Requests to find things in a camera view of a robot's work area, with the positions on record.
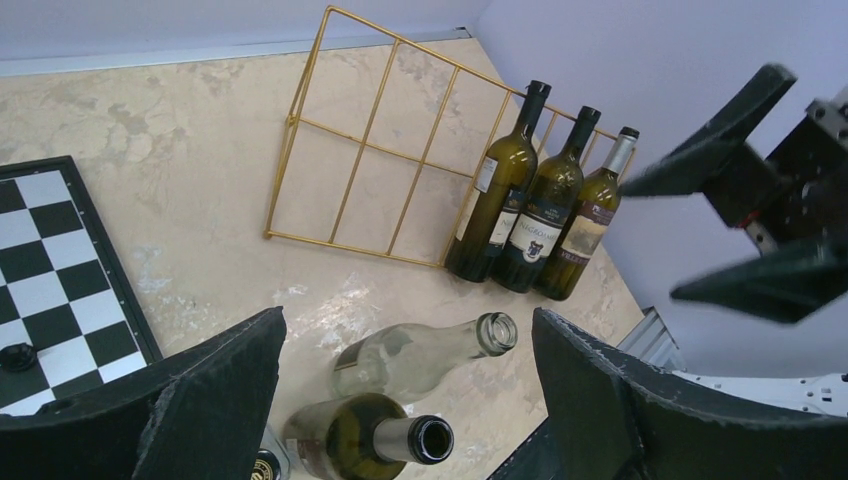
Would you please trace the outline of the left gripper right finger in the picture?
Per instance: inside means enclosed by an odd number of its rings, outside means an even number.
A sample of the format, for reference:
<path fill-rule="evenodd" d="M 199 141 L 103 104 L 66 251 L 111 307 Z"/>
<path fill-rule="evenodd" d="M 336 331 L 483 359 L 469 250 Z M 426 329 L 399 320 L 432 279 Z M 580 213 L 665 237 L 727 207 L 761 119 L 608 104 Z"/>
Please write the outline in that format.
<path fill-rule="evenodd" d="M 845 418 L 729 395 L 537 308 L 547 418 L 497 479 L 843 479 Z"/>

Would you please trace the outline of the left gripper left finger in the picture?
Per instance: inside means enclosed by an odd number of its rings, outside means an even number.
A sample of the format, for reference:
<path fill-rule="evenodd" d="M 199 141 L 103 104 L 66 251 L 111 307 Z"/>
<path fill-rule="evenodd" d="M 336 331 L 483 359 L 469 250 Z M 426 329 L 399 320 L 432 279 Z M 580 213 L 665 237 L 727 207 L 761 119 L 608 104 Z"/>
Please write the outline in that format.
<path fill-rule="evenodd" d="M 267 308 L 33 415 L 3 415 L 2 478 L 249 478 L 286 334 L 283 308 Z"/>

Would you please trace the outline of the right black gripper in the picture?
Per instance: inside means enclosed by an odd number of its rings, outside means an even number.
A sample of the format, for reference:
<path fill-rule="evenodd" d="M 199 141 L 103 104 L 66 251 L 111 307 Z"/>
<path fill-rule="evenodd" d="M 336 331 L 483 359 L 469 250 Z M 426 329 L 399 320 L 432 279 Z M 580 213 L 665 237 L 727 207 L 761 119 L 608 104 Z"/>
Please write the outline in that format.
<path fill-rule="evenodd" d="M 725 225 L 768 253 L 688 280 L 670 291 L 672 299 L 796 324 L 847 293 L 845 235 L 788 244 L 839 221 L 815 213 L 809 195 L 847 164 L 847 90 L 813 100 L 769 155 L 746 142 L 796 81 L 782 64 L 763 65 L 699 130 L 619 187 L 624 197 L 659 197 L 690 195 L 704 184 Z"/>

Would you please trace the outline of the olive wine bottle grey neck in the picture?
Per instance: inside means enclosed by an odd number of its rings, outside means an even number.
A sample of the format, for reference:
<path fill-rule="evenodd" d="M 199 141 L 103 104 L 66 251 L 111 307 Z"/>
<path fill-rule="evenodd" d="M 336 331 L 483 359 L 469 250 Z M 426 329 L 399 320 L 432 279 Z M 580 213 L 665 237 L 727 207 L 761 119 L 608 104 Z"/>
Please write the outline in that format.
<path fill-rule="evenodd" d="M 585 177 L 564 232 L 533 285 L 541 295 L 563 301 L 573 293 L 619 208 L 619 176 L 639 137 L 638 130 L 623 127 L 604 163 Z"/>

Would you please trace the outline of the green bottle silver neck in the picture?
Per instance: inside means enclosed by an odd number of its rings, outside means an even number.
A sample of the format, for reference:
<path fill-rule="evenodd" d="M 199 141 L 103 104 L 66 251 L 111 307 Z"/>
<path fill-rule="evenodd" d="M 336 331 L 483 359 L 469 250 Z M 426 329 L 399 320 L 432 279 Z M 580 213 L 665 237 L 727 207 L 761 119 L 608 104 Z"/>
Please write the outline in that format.
<path fill-rule="evenodd" d="M 293 466 L 317 479 L 395 479 L 407 464 L 441 463 L 454 448 L 446 420 L 409 417 L 378 393 L 307 405 L 287 420 L 281 439 Z"/>

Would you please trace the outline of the dark wine bottle white label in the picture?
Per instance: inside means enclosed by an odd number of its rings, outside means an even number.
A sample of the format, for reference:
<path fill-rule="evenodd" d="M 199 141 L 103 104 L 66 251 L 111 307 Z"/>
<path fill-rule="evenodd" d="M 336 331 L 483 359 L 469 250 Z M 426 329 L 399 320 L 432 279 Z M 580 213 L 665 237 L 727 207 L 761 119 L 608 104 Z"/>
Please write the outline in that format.
<path fill-rule="evenodd" d="M 581 108 L 561 151 L 541 162 L 527 199 L 490 277 L 504 288 L 528 292 L 561 235 L 584 180 L 579 161 L 601 112 Z"/>

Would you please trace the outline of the clear glass bottle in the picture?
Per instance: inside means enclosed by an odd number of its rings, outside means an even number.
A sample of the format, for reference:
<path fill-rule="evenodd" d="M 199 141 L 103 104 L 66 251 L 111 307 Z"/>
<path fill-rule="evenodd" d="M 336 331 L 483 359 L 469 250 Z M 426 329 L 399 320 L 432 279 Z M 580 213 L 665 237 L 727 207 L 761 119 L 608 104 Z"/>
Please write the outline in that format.
<path fill-rule="evenodd" d="M 329 387 L 336 398 L 377 393 L 400 404 L 427 397 L 460 366 L 499 357 L 518 341 L 515 321 L 503 312 L 445 328 L 401 323 L 345 348 L 333 360 Z"/>

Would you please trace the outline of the dark front wine bottle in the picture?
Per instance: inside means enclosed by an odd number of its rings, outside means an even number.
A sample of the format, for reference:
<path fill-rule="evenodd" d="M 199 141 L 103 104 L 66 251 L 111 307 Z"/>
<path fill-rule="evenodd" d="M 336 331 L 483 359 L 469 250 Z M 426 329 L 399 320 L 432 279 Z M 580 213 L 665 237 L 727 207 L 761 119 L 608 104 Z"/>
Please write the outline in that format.
<path fill-rule="evenodd" d="M 486 150 L 445 258 L 455 276 L 486 280 L 502 252 L 537 170 L 532 137 L 550 91 L 549 84 L 531 81 L 512 131 Z"/>

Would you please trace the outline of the clear square liquor bottle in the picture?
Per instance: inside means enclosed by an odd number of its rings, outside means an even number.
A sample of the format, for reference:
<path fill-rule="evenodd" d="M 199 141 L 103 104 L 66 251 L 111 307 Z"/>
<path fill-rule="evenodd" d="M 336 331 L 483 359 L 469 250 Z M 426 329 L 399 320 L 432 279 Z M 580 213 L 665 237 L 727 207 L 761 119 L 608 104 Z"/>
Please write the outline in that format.
<path fill-rule="evenodd" d="M 291 463 L 283 445 L 269 425 L 265 426 L 251 480 L 289 480 Z"/>

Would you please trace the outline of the black white chessboard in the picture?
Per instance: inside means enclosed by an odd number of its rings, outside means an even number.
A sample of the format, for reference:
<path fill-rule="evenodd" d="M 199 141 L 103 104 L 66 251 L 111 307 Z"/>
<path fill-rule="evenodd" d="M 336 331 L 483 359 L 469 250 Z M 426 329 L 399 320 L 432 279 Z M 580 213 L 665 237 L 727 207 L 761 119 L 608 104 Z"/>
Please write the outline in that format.
<path fill-rule="evenodd" d="M 1 369 L 1 412 L 130 375 L 163 355 L 70 156 L 1 168 L 1 349 L 29 343 L 30 369 Z"/>

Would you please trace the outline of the black chess piece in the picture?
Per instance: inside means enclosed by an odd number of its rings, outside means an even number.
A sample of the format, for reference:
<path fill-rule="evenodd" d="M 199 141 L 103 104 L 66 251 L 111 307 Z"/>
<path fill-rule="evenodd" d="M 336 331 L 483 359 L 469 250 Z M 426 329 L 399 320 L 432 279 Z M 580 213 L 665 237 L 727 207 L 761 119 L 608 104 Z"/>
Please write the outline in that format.
<path fill-rule="evenodd" d="M 0 361 L 1 369 L 6 372 L 23 372 L 37 363 L 37 351 L 29 343 L 7 345 L 0 351 Z"/>

